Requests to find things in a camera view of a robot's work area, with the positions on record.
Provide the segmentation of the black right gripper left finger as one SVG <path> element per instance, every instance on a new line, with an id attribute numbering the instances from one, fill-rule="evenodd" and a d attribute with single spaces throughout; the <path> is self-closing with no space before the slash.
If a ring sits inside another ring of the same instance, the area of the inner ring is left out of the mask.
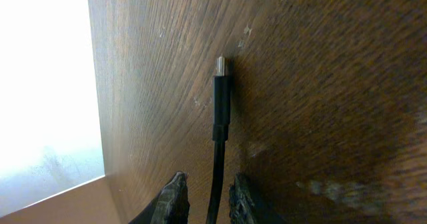
<path id="1" fill-rule="evenodd" d="M 188 224 L 187 175 L 178 171 L 129 224 Z"/>

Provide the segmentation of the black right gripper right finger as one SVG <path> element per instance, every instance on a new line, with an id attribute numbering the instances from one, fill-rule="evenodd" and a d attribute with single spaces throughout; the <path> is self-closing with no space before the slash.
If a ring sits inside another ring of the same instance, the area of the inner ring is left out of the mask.
<path id="1" fill-rule="evenodd" d="M 231 224 L 287 223 L 263 200 L 259 190 L 243 173 L 236 174 L 229 194 Z"/>

